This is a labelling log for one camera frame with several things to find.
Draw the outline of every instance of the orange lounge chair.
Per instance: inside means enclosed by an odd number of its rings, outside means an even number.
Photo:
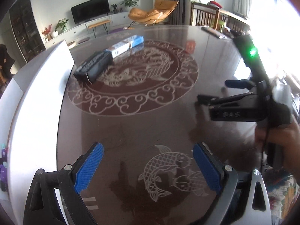
[[[178,1],[155,0],[154,8],[148,12],[134,7],[128,14],[128,17],[133,20],[130,26],[136,22],[146,25],[154,25],[159,23],[166,19],[171,12],[173,12],[177,4]]]

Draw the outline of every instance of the black box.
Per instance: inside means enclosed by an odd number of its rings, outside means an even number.
[[[92,84],[112,63],[113,56],[110,52],[95,52],[76,69],[73,75],[78,81]]]

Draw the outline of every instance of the phone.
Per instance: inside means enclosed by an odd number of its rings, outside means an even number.
[[[201,27],[201,29],[219,39],[227,39],[227,36],[225,36],[224,34],[220,33],[219,31],[216,31],[208,26],[203,26],[203,27]]]

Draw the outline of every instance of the metal screw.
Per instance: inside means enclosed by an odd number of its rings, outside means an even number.
[[[44,170],[40,168],[40,169],[38,169],[38,170],[36,171],[36,174],[37,174],[37,175],[40,175],[40,174],[43,173],[43,171],[44,171]]]
[[[259,174],[260,174],[259,170],[257,170],[257,169],[254,169],[254,170],[253,170],[253,173],[254,173],[255,175],[259,175]]]
[[[72,169],[72,165],[70,165],[70,164],[65,165],[64,169],[65,169],[66,171],[69,171],[69,170]]]
[[[226,171],[232,171],[232,166],[226,165],[224,168]]]

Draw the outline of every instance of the dark cabinet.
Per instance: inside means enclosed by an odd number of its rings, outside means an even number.
[[[17,0],[9,10],[11,26],[27,62],[46,48],[33,16],[30,0]]]

